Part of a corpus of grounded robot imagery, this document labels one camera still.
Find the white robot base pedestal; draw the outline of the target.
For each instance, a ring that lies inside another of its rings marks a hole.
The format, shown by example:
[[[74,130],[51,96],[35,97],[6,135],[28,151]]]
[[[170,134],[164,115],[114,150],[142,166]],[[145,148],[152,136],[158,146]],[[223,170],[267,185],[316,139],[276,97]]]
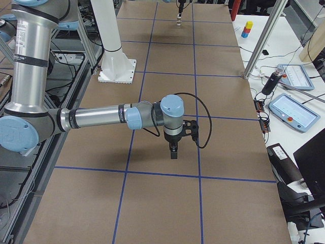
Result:
[[[129,59],[122,50],[113,1],[91,1],[104,48],[99,82],[133,82],[137,61]]]

